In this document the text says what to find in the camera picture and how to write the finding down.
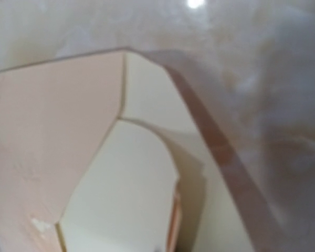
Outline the cream letter paper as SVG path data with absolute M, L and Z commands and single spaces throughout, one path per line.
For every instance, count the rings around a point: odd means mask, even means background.
M 185 134 L 115 123 L 59 222 L 67 251 L 192 251 L 204 162 Z

